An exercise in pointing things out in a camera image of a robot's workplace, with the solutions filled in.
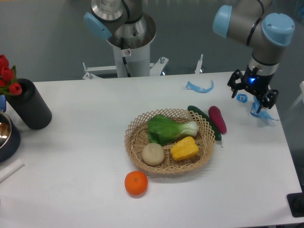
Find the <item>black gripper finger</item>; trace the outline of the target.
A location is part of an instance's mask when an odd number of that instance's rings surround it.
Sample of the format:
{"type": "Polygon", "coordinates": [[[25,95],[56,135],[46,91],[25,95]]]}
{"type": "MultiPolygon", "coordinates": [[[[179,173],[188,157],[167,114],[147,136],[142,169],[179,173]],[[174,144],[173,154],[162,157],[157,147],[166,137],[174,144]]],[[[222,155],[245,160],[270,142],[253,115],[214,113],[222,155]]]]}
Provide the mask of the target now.
{"type": "Polygon", "coordinates": [[[258,101],[258,108],[256,112],[259,113],[262,107],[271,109],[276,103],[279,91],[275,89],[267,89],[264,93],[258,94],[256,97],[258,101]]]}
{"type": "Polygon", "coordinates": [[[231,88],[232,91],[231,98],[234,98],[239,90],[244,89],[242,78],[243,78],[242,72],[239,69],[237,69],[232,73],[230,79],[228,80],[227,85],[231,88]]]}

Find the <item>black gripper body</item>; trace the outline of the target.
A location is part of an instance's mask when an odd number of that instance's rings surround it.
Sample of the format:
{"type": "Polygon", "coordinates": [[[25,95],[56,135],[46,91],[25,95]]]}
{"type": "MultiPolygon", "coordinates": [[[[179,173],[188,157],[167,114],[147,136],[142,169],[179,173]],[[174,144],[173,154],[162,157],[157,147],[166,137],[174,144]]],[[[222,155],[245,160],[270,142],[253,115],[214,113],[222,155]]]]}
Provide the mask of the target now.
{"type": "Polygon", "coordinates": [[[261,75],[257,67],[247,66],[245,73],[241,78],[241,89],[261,98],[263,96],[266,96],[267,98],[275,96],[275,90],[269,88],[273,75],[274,74],[261,75]]]}

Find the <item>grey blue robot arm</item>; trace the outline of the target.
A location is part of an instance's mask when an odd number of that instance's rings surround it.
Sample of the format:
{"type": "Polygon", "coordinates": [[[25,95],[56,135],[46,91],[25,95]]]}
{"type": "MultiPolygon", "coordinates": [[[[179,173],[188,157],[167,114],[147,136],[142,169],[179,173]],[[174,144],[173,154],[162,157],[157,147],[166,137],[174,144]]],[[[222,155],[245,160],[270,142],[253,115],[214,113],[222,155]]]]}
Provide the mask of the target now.
{"type": "MultiPolygon", "coordinates": [[[[285,48],[290,44],[294,21],[285,14],[265,14],[270,0],[242,0],[224,5],[213,20],[213,31],[253,49],[244,73],[236,70],[228,81],[233,95],[245,90],[255,97],[254,110],[272,108],[278,91],[269,88],[285,48]]],[[[159,75],[160,65],[150,66],[150,44],[156,35],[152,17],[142,10],[140,0],[94,0],[84,15],[90,31],[106,40],[114,51],[117,75],[139,77],[159,75]]]]}

